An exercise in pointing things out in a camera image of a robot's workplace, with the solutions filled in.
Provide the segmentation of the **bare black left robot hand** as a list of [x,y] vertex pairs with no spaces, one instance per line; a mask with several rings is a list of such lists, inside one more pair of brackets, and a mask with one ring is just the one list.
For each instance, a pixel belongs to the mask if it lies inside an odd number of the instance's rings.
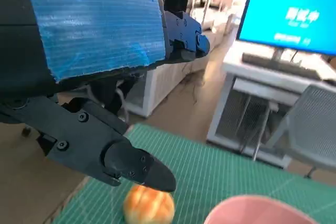
[[46,157],[110,186],[173,192],[111,108],[124,105],[119,81],[208,52],[200,24],[162,0],[1,0],[1,122],[34,128]]

